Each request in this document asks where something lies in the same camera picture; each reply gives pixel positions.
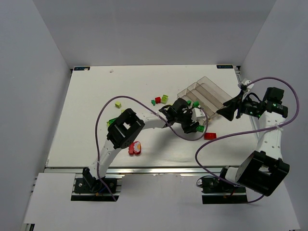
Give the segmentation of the green on lime long lego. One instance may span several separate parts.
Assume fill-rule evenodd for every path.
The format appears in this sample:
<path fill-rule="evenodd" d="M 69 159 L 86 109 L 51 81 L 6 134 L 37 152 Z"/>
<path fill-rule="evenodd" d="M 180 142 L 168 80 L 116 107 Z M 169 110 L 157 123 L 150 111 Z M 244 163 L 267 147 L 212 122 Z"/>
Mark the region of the green on lime long lego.
<path fill-rule="evenodd" d="M 114 121 L 116 120 L 116 118 L 114 119 L 110 119 L 109 121 L 107 121 L 107 126 L 110 126 Z"/>

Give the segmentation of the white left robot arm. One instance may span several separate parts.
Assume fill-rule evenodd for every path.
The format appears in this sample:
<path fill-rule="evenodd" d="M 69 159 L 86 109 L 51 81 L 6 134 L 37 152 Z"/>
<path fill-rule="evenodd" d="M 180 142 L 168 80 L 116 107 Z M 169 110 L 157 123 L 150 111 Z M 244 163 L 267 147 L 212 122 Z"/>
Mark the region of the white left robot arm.
<path fill-rule="evenodd" d="M 199 120 L 206 118 L 200 106 L 190 107 L 187 101 L 178 98 L 172 105 L 165 105 L 158 112 L 146 107 L 148 114 L 137 115 L 131 108 L 126 109 L 108 127 L 103 148 L 99 147 L 98 124 L 103 111 L 100 111 L 95 124 L 95 142 L 97 159 L 89 167 L 83 169 L 83 179 L 90 187 L 103 182 L 107 169 L 117 154 L 129 147 L 144 129 L 172 128 L 177 123 L 185 134 L 195 133 L 200 126 Z"/>

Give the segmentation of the green long lego brick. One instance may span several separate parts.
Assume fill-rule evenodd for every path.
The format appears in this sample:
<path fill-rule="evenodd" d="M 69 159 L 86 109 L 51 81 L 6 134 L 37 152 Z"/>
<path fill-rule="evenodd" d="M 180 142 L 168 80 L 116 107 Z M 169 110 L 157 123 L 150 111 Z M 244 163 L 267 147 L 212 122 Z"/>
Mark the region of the green long lego brick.
<path fill-rule="evenodd" d="M 205 127 L 202 125 L 197 126 L 196 131 L 203 133 L 205 130 Z"/>

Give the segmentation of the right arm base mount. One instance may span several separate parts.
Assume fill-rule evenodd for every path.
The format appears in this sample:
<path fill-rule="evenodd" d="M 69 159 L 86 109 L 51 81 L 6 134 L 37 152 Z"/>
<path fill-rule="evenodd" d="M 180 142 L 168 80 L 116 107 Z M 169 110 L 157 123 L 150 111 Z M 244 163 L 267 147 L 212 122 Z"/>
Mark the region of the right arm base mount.
<path fill-rule="evenodd" d="M 204 205 L 246 204 L 248 202 L 245 187 L 230 185 L 210 175 L 200 177 L 196 181 L 196 186 L 202 189 Z"/>

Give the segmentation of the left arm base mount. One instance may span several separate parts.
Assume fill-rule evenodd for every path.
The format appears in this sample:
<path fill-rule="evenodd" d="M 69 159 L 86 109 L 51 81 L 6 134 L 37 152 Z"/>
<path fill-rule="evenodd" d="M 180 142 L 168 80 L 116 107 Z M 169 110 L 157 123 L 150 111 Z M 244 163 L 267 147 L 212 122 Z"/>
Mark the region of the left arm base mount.
<path fill-rule="evenodd" d="M 103 178 L 103 181 L 113 195 L 100 180 L 96 181 L 94 187 L 91 188 L 83 177 L 75 177 L 71 201 L 116 202 L 120 196 L 122 179 Z"/>

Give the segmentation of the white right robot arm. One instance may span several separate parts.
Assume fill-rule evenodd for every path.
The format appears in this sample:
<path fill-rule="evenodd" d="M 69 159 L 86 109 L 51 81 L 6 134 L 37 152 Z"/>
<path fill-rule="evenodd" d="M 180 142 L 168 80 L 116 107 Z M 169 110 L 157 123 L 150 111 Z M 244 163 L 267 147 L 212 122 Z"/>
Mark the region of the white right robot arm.
<path fill-rule="evenodd" d="M 282 104 L 284 91 L 269 87 L 262 100 L 253 101 L 247 91 L 225 102 L 217 113 L 229 121 L 242 114 L 256 117 L 265 129 L 259 133 L 256 149 L 239 167 L 225 167 L 220 177 L 231 183 L 245 186 L 264 196 L 270 196 L 290 170 L 282 160 L 282 125 L 288 108 Z"/>

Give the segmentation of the green sloped lego brick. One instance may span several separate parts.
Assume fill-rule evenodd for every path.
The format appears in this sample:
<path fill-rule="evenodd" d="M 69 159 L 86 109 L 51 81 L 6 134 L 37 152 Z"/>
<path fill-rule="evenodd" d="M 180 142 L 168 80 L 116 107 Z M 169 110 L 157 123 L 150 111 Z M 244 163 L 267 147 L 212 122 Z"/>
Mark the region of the green sloped lego brick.
<path fill-rule="evenodd" d="M 193 103 L 193 107 L 198 107 L 199 106 L 199 102 L 198 101 L 195 101 L 194 103 Z"/>

